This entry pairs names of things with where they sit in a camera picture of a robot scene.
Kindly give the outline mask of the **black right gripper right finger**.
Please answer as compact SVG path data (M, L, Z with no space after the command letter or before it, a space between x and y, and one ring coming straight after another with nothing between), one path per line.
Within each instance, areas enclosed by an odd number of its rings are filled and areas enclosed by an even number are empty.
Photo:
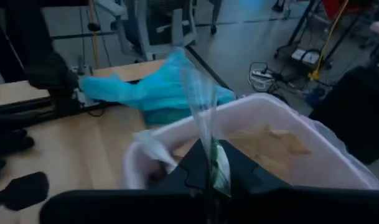
M292 186L223 141L230 223L379 223L379 190Z

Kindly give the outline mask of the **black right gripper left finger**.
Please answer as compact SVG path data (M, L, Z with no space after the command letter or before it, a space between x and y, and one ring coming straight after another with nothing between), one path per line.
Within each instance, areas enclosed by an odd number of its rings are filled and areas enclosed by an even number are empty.
M50 197L41 224L205 223L207 160L196 141L179 165L156 185L141 190L70 190Z

